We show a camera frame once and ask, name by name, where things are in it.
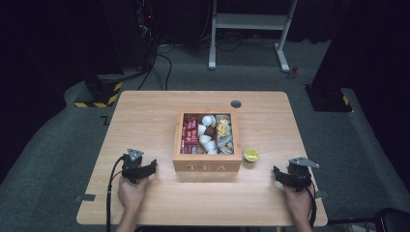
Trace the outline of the wooden tea box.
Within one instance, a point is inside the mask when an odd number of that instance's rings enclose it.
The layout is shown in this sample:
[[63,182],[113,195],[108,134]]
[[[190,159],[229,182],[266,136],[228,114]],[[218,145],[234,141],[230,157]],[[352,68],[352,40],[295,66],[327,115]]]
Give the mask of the wooden tea box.
[[[182,127],[184,118],[188,115],[197,117],[197,124],[201,123],[201,119],[205,115],[214,115],[216,118],[216,142],[218,138],[217,123],[221,118],[226,118],[230,121],[228,135],[233,137],[234,153],[222,154],[218,148],[215,154],[207,154],[202,146],[198,145],[195,154],[183,154],[181,152]],[[181,109],[177,116],[177,124],[175,131],[175,143],[173,164],[176,171],[214,171],[214,172],[238,172],[242,162],[241,142],[238,129],[237,112],[234,109],[210,109],[210,108],[190,108]]]

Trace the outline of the black yellow striped base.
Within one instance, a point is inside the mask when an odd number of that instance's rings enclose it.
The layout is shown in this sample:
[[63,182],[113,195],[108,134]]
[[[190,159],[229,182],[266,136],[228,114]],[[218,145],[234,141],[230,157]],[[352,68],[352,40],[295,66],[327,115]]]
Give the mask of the black yellow striped base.
[[122,85],[122,81],[101,80],[96,76],[86,79],[74,100],[74,105],[80,108],[110,107],[117,100]]

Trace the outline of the black chair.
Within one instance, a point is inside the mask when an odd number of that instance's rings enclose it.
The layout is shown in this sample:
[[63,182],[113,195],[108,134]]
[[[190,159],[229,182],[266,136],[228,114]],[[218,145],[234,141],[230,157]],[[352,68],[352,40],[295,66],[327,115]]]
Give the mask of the black chair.
[[366,232],[370,232],[368,225],[375,225],[375,232],[410,232],[410,213],[394,208],[378,211],[374,217],[330,219],[329,224],[363,223]]

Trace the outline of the small yellow-lidded cup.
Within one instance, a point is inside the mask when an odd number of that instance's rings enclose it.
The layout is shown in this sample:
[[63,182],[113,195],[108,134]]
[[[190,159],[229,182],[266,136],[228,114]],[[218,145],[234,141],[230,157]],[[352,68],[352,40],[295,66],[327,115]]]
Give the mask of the small yellow-lidded cup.
[[248,162],[256,162],[259,159],[259,153],[255,149],[248,148],[244,151],[244,158]]

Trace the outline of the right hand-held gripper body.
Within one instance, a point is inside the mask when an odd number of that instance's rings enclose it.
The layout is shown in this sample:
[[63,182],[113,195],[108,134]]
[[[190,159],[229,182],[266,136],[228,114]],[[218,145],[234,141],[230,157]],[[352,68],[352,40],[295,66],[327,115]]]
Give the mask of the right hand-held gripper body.
[[284,184],[297,192],[309,187],[312,183],[310,168],[319,168],[319,164],[305,157],[291,159]]

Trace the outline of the pile of yellow sachets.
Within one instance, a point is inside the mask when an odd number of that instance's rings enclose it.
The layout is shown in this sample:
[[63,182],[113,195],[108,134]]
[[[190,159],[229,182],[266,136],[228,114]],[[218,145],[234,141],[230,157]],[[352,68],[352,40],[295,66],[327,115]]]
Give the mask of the pile of yellow sachets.
[[217,123],[217,133],[219,136],[227,136],[229,132],[230,121],[226,118],[221,118]]

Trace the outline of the black stand base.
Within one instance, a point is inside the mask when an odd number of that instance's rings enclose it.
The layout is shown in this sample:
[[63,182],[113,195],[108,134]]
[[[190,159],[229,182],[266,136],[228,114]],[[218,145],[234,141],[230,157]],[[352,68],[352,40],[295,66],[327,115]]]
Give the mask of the black stand base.
[[351,112],[353,110],[347,97],[340,91],[328,91],[306,85],[305,90],[314,111]]

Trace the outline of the person's right hand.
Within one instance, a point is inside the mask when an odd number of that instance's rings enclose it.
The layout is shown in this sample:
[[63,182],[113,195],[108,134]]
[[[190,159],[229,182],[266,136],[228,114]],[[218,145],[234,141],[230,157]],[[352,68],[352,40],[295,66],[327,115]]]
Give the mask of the person's right hand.
[[314,193],[313,186],[309,186],[307,189],[299,192],[287,186],[284,186],[283,190],[286,197],[287,209],[293,222],[295,224],[308,224],[312,209],[310,195]]

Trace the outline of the stack of red packets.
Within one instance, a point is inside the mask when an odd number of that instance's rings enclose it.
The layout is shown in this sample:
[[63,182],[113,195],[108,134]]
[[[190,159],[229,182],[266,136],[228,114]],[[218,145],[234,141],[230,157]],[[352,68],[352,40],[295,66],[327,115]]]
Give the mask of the stack of red packets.
[[184,118],[182,127],[181,152],[183,154],[195,154],[198,145],[198,124],[195,115]]

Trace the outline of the pile of white capsule cups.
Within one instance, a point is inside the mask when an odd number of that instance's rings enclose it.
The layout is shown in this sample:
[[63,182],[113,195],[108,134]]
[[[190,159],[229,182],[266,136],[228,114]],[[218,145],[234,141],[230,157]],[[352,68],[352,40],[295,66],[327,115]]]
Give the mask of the pile of white capsule cups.
[[207,154],[217,152],[216,118],[214,115],[205,115],[198,125],[199,144]]

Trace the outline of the dark equipment rack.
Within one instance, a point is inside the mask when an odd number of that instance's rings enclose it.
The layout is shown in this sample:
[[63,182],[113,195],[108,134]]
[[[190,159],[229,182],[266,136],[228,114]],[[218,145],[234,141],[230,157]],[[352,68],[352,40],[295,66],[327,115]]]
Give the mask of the dark equipment rack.
[[135,17],[142,45],[144,69],[153,67],[158,49],[158,29],[154,15],[154,0],[134,0]]

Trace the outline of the white metal stand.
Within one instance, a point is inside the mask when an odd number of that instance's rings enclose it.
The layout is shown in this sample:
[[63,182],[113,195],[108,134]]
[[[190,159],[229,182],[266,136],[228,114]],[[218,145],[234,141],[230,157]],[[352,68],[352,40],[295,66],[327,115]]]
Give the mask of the white metal stand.
[[280,31],[281,36],[274,49],[278,57],[281,70],[289,73],[291,69],[286,61],[283,47],[296,10],[298,0],[291,0],[287,14],[222,14],[217,10],[218,0],[213,0],[211,43],[209,51],[208,68],[214,70],[217,66],[216,34],[218,29],[243,29],[243,30],[268,30]]

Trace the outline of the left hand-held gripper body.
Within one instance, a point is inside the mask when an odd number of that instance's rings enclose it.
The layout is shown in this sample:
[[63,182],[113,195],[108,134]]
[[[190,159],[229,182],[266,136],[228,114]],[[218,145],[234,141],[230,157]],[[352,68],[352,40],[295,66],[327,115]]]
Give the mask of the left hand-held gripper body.
[[122,176],[132,184],[138,184],[142,179],[150,176],[149,166],[142,166],[143,152],[132,148],[124,155]]

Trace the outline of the person's left hand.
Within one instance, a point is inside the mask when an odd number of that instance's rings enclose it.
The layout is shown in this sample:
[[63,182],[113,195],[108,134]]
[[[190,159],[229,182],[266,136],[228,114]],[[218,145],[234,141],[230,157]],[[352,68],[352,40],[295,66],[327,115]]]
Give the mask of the person's left hand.
[[138,184],[133,184],[127,178],[119,179],[118,197],[127,214],[135,215],[138,212],[148,181],[148,178],[144,178]]

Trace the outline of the pile of grey sachets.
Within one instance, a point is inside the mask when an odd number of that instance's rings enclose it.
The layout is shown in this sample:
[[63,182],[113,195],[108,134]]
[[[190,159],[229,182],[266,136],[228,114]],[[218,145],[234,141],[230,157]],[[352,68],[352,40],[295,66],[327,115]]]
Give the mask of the pile of grey sachets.
[[231,134],[227,136],[218,136],[217,138],[217,148],[222,154],[233,154],[234,145],[233,137]]

